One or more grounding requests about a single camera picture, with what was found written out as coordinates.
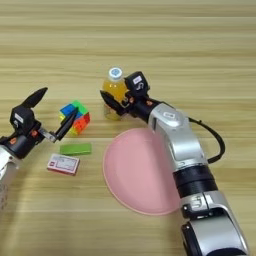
wood grain surface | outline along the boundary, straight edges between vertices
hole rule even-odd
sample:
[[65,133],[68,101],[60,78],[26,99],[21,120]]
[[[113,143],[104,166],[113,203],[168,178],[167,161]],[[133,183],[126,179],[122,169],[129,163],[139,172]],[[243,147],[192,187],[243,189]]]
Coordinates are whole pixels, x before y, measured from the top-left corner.
[[[107,70],[142,70],[151,96],[202,119],[226,140],[213,164],[218,186],[256,255],[255,0],[0,0],[0,134],[29,93],[48,86],[36,117],[49,130],[77,99],[91,112],[78,138],[91,142],[76,177],[46,170],[59,144],[45,141],[25,160],[0,217],[3,256],[185,255],[177,212],[148,217],[121,206],[102,175],[116,135],[145,125],[105,120],[99,89]],[[193,126],[208,155],[212,137]]]

pink round plate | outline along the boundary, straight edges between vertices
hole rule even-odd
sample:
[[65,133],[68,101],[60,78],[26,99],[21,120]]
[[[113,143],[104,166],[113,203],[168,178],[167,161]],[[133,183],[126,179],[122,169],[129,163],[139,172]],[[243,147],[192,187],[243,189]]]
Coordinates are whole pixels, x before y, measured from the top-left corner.
[[164,215],[179,208],[165,147],[149,129],[117,136],[106,150],[103,172],[112,194],[136,212]]

small card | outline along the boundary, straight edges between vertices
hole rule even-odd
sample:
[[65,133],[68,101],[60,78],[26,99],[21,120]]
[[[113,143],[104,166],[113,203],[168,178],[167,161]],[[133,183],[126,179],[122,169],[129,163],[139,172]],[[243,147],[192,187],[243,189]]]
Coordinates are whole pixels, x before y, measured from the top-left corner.
[[76,175],[79,161],[79,158],[52,154],[48,162],[47,169],[74,176]]

bottle cap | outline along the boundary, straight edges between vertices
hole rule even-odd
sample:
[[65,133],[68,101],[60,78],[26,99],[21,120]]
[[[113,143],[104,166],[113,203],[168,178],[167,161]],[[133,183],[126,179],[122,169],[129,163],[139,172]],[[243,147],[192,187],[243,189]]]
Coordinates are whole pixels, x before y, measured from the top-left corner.
[[118,67],[111,68],[108,72],[108,78],[112,81],[120,80],[122,77],[122,69]]

